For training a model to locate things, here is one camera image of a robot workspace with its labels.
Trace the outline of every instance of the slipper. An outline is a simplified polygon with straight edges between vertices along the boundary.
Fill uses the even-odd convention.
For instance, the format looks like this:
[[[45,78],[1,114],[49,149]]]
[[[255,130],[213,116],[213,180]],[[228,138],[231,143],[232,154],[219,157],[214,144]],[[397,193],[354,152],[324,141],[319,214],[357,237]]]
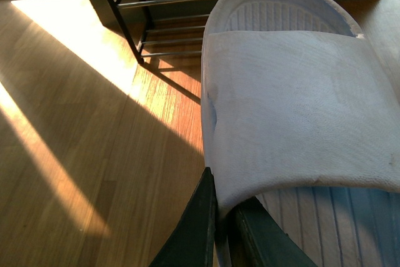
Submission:
[[[318,266],[400,266],[400,105],[338,4],[219,0],[201,114],[220,222],[256,195]]]

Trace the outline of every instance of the wooden floor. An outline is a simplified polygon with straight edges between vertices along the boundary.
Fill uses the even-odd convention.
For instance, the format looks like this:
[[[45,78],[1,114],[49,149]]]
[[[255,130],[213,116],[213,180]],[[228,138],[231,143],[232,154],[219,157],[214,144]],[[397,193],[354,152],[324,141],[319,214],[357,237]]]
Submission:
[[[342,5],[400,98],[400,0]],[[200,60],[137,66],[88,0],[0,12],[0,266],[147,266],[204,168]]]

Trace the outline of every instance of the white slipper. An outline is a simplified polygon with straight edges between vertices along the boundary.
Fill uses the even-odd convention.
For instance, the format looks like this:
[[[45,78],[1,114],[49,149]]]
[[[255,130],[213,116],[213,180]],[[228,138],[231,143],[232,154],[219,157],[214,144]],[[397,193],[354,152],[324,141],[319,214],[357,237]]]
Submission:
[[[258,195],[318,266],[400,266],[400,106],[335,2],[219,0],[201,110],[220,218]]]

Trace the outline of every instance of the metal rod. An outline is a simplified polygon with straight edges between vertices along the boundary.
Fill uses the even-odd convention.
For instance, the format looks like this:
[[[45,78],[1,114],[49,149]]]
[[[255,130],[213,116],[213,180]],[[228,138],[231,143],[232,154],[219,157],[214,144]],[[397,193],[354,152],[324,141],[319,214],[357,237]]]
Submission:
[[[158,45],[158,44],[177,44],[177,43],[191,43],[201,42],[203,38],[190,38],[190,39],[174,39],[174,40],[160,40],[160,41],[145,41],[143,45]]]
[[[140,8],[143,6],[155,6],[159,4],[182,3],[184,1],[195,1],[195,0],[148,0],[148,1],[139,1],[136,3],[121,3],[118,4],[118,7],[121,9]]]
[[[204,29],[205,26],[186,26],[184,28],[162,28],[162,29],[149,29],[147,32],[154,34],[154,33],[167,33],[173,31],[194,31],[196,29]]]
[[[117,19],[117,22],[119,24],[119,27],[121,28],[122,33],[125,36],[125,39],[127,41],[127,43],[129,44],[129,46],[132,49],[133,55],[136,58],[136,61],[142,65],[144,64],[144,60],[141,57],[138,49],[136,48],[136,45],[132,39],[131,33],[129,32],[128,27],[126,26],[126,23],[121,15],[121,13],[119,12],[118,8],[116,7],[114,0],[107,0],[108,4],[110,5],[110,8],[112,10],[112,12],[114,13],[115,18]]]
[[[171,18],[162,18],[156,19],[154,22],[164,22],[164,21],[178,21],[178,20],[185,20],[185,19],[197,19],[197,18],[208,18],[210,14],[204,15],[195,15],[195,16],[183,16],[183,17],[171,17]]]
[[[194,54],[201,54],[201,50],[196,51],[178,51],[175,53],[149,53],[149,54],[142,54],[144,58],[151,58],[154,56],[182,56],[182,55],[194,55]]]

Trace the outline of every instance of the hardwood floorboard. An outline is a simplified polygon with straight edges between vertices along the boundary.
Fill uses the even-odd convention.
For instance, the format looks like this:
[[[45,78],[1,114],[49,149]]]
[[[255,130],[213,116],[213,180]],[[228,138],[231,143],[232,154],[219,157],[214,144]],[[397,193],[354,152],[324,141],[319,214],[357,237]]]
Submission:
[[[200,60],[137,66],[60,3],[0,0],[0,266],[145,267],[204,169]],[[400,0],[341,4],[400,97]]]

